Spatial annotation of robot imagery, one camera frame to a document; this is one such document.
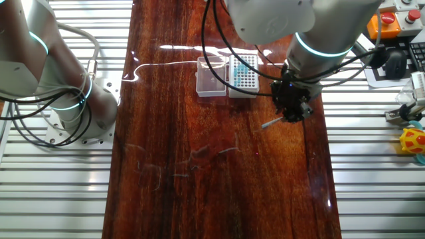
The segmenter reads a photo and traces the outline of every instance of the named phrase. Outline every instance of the metal grating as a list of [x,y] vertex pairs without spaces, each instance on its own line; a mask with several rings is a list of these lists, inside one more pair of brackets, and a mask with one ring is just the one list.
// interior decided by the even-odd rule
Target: metal grating
[[[50,4],[60,22],[99,38],[98,76],[118,90],[132,1]],[[90,42],[62,33],[86,63],[92,54]],[[325,83],[346,76],[340,73]],[[394,99],[400,90],[372,90],[362,74],[323,93],[345,239],[425,238],[425,167],[401,155],[402,130],[387,124],[383,115],[398,107]],[[26,122],[37,135],[46,134],[42,118]],[[0,165],[0,238],[101,238],[111,151],[46,152],[26,143],[13,127],[7,134],[9,128],[7,144],[0,144],[0,150],[5,147]]]

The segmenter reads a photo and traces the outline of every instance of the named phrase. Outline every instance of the red button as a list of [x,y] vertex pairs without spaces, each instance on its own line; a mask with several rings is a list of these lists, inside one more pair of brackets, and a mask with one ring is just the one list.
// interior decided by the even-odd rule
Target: red button
[[418,10],[410,10],[409,11],[409,16],[408,16],[409,20],[411,21],[416,21],[420,18],[420,11]]
[[396,17],[392,13],[383,13],[381,15],[382,22],[385,24],[391,24],[396,20]]

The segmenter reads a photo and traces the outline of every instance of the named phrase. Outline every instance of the computer mouse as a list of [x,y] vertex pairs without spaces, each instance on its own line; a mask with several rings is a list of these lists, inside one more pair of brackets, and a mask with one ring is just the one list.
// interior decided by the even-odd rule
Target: computer mouse
[[406,74],[407,56],[397,48],[386,51],[388,60],[385,63],[385,74],[388,80],[400,80]]

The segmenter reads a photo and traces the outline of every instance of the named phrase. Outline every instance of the wood grain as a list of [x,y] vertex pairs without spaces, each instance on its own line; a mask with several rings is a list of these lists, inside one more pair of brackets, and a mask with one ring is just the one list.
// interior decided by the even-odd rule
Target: wood grain
[[[199,98],[204,8],[134,1],[103,238],[341,238],[321,99],[305,122],[261,130],[279,117],[270,98]],[[218,8],[233,47],[254,50]],[[212,17],[209,52],[227,55]],[[261,48],[279,63],[289,42]]]

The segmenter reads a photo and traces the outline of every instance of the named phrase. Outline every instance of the keyboard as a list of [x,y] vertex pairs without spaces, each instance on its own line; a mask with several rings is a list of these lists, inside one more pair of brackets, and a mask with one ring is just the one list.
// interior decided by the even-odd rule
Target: keyboard
[[425,42],[410,43],[409,53],[418,71],[425,72]]

